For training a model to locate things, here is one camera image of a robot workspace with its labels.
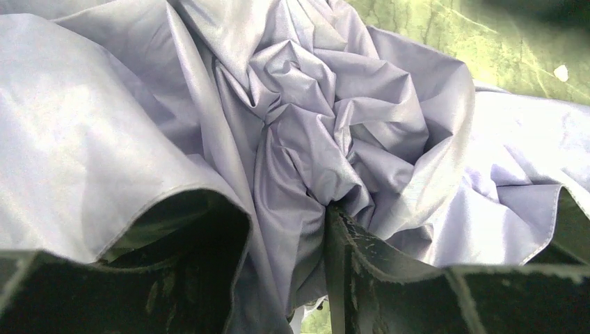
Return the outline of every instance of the satin cloth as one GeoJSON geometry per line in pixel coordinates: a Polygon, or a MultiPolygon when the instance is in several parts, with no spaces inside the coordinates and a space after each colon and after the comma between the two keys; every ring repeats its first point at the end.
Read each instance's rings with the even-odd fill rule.
{"type": "Polygon", "coordinates": [[[94,262],[203,210],[118,246],[155,203],[216,191],[252,225],[232,334],[290,333],[326,294],[333,200],[429,264],[526,263],[562,185],[590,208],[588,129],[342,0],[0,0],[0,247],[94,262]]]}

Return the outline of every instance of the crumpled fabric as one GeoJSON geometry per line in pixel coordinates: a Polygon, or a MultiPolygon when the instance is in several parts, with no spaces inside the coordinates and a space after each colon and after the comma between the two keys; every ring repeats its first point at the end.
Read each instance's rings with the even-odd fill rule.
{"type": "Polygon", "coordinates": [[[216,191],[252,227],[230,333],[326,294],[332,201],[436,266],[526,263],[563,185],[590,208],[589,107],[474,83],[342,0],[0,0],[0,67],[0,248],[94,262],[216,191]]]}

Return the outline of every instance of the sheet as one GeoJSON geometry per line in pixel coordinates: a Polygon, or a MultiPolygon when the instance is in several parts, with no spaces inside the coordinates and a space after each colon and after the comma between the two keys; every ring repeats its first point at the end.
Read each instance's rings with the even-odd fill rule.
{"type": "Polygon", "coordinates": [[[215,191],[252,227],[230,333],[326,294],[333,200],[436,266],[526,263],[563,185],[590,208],[589,107],[474,83],[342,0],[0,0],[0,68],[0,248],[116,257],[215,191]]]}

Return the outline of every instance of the fabric fold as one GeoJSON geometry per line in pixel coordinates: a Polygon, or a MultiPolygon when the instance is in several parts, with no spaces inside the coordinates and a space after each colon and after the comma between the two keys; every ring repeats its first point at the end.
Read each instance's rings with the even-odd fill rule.
{"type": "Polygon", "coordinates": [[[0,0],[0,65],[0,248],[117,257],[214,191],[251,224],[229,333],[326,294],[332,201],[436,266],[524,264],[563,186],[590,209],[589,107],[474,83],[342,0],[0,0]]]}

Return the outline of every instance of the wrinkled cloth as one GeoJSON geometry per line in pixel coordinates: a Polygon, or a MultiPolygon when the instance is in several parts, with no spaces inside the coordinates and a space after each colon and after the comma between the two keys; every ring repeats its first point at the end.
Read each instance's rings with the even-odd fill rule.
{"type": "Polygon", "coordinates": [[[590,208],[589,107],[474,83],[342,0],[0,0],[0,68],[0,248],[94,262],[218,192],[252,227],[230,333],[326,294],[332,201],[436,266],[526,263],[563,185],[590,208]]]}

